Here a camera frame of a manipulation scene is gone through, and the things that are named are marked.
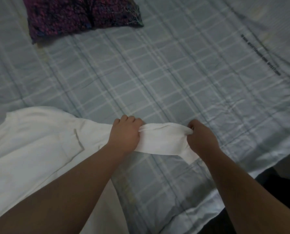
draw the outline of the hand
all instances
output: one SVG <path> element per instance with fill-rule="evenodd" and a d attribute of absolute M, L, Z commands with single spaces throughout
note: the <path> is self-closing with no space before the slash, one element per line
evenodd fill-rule
<path fill-rule="evenodd" d="M 142 119 L 134 116 L 123 115 L 121 119 L 115 119 L 106 145 L 124 155 L 133 152 L 140 141 L 138 130 L 142 125 Z"/>
<path fill-rule="evenodd" d="M 188 127 L 194 132 L 187 136 L 187 142 L 199 156 L 221 150 L 213 132 L 200 121 L 194 119 L 189 122 Z"/>

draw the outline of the white garment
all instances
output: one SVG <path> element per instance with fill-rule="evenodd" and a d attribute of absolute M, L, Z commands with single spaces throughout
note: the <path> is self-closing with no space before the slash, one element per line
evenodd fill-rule
<path fill-rule="evenodd" d="M 52 107 L 8 113 L 0 125 L 0 216 L 98 151 L 107 143 L 111 127 Z M 140 132 L 136 151 L 180 155 L 188 164 L 198 158 L 186 141 L 192 130 L 185 126 L 147 124 Z M 114 232 L 128 230 L 109 181 L 81 233 Z"/>

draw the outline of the purple pillow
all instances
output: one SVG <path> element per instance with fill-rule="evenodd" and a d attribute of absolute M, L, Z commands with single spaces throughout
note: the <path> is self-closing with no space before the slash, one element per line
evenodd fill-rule
<path fill-rule="evenodd" d="M 113 26 L 143 26 L 133 0 L 23 0 L 32 42 L 60 34 Z"/>

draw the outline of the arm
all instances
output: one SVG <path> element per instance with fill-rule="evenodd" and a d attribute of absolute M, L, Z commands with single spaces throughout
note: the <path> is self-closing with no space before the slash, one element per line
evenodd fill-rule
<path fill-rule="evenodd" d="M 0 233 L 79 233 L 112 173 L 140 140 L 141 119 L 122 116 L 108 143 L 0 217 Z"/>
<path fill-rule="evenodd" d="M 188 126 L 187 142 L 209 168 L 236 232 L 290 233 L 290 209 L 226 156 L 209 128 L 197 120 Z"/>

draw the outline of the checkered pattern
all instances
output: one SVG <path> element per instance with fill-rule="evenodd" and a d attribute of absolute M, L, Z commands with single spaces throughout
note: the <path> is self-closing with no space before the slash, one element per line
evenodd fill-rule
<path fill-rule="evenodd" d="M 0 0 L 0 123 L 54 106 L 112 123 L 198 118 L 255 177 L 290 153 L 290 75 L 273 70 L 222 0 L 135 0 L 145 27 L 89 31 L 32 45 L 21 0 Z M 202 161 L 135 153 L 113 175 L 131 233 L 197 233 L 223 208 Z"/>

